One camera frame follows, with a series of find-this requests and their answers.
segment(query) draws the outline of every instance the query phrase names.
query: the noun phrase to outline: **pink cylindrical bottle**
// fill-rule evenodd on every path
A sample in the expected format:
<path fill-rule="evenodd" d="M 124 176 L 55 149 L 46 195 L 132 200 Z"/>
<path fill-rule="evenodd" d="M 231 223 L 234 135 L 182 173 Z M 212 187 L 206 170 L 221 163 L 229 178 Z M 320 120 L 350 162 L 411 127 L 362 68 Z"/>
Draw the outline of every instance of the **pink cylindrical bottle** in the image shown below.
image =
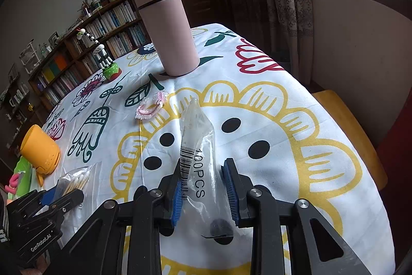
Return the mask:
<path fill-rule="evenodd" d="M 182 0 L 135 0 L 164 70 L 170 76 L 187 74 L 200 59 Z"/>

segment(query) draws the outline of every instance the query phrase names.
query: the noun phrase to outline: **yellow portable speaker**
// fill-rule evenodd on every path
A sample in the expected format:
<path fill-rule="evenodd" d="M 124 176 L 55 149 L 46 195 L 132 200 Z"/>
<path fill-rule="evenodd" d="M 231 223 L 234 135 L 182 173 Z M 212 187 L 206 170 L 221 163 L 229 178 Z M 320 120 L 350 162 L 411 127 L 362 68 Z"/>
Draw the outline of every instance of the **yellow portable speaker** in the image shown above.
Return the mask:
<path fill-rule="evenodd" d="M 21 143 L 20 153 L 36 169 L 39 183 L 43 186 L 43 175 L 51 174 L 60 161 L 60 148 L 38 125 L 27 131 Z"/>

